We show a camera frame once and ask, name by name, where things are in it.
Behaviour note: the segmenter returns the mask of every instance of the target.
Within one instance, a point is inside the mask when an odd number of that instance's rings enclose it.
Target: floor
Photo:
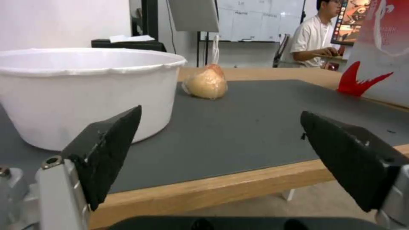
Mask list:
[[[365,213],[336,182],[297,189],[292,201],[280,194],[210,207],[188,216],[347,216],[374,222],[375,212]]]

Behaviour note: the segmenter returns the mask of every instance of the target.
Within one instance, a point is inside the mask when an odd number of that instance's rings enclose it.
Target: gray table mat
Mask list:
[[[303,110],[365,127],[394,146],[409,142],[409,113],[303,81],[232,81],[216,101],[178,86],[170,123],[131,147],[110,192],[317,159],[300,138]],[[22,168],[32,183],[55,152],[26,144],[3,109],[0,127],[0,164]]]

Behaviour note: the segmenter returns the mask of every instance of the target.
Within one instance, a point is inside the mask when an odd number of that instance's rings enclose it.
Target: table edge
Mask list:
[[[409,144],[395,149],[409,157]],[[133,216],[169,215],[333,180],[321,160],[109,194],[91,215],[90,229]]]

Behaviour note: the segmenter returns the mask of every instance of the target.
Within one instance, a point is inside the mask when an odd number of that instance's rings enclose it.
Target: screw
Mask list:
[[[0,166],[0,177],[5,177],[9,179],[11,177],[11,172],[9,167],[7,166]]]
[[[63,158],[59,155],[55,155],[43,161],[43,163],[41,164],[41,168],[49,169],[63,163]]]

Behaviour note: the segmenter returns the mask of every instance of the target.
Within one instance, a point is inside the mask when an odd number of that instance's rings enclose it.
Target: white t-shirt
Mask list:
[[[295,31],[292,39],[290,53],[299,51],[318,50],[326,47],[339,49],[339,45],[331,44],[334,27],[329,23],[324,25],[318,16],[304,21]],[[315,57],[307,61],[299,61],[307,67],[321,67],[321,58]]]

